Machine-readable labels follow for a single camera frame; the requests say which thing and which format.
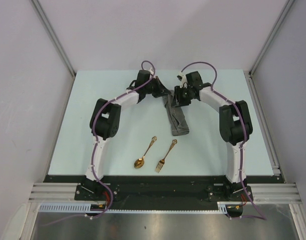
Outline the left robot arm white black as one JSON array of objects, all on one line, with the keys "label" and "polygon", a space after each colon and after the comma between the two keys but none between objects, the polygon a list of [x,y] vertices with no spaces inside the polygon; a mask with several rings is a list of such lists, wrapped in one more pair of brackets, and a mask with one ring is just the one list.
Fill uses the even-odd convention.
[{"label": "left robot arm white black", "polygon": [[169,90],[155,75],[153,69],[138,71],[137,78],[133,80],[125,92],[111,99],[98,99],[90,120],[91,133],[94,140],[91,162],[86,171],[86,179],[103,185],[103,163],[109,140],[113,138],[120,125],[123,110],[138,104],[147,95],[155,98],[167,95]]}]

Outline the gold fork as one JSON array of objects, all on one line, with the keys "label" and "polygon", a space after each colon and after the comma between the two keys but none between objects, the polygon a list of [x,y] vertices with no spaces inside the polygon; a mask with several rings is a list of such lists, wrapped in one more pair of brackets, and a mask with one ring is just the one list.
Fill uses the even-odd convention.
[{"label": "gold fork", "polygon": [[177,140],[174,139],[166,153],[166,155],[164,156],[163,159],[161,159],[158,164],[156,165],[156,168],[155,168],[155,172],[156,173],[160,173],[160,171],[162,170],[163,166],[165,165],[165,160],[167,158],[167,156],[169,155],[169,153],[171,152],[171,150],[174,148],[174,146],[177,144]]}]

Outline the grey cloth napkin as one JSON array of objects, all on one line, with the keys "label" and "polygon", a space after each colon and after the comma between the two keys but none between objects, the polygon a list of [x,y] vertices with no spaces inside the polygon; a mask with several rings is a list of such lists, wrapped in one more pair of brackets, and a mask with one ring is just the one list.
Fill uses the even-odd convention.
[{"label": "grey cloth napkin", "polygon": [[170,123],[171,134],[173,136],[183,136],[189,134],[189,126],[186,122],[182,108],[172,106],[172,103],[175,100],[174,91],[170,90],[167,95],[162,97],[162,99]]}]

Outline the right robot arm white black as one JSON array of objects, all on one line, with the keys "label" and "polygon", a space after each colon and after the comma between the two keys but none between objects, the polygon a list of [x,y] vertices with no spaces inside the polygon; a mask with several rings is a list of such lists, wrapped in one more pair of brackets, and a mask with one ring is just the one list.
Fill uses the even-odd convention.
[{"label": "right robot arm white black", "polygon": [[216,91],[212,84],[203,83],[198,71],[179,73],[177,78],[181,84],[174,88],[173,106],[187,106],[194,99],[209,105],[219,114],[219,132],[227,146],[227,170],[223,194],[228,200],[234,201],[241,194],[247,194],[244,157],[246,143],[253,132],[247,102],[242,100],[233,102],[228,99]]}]

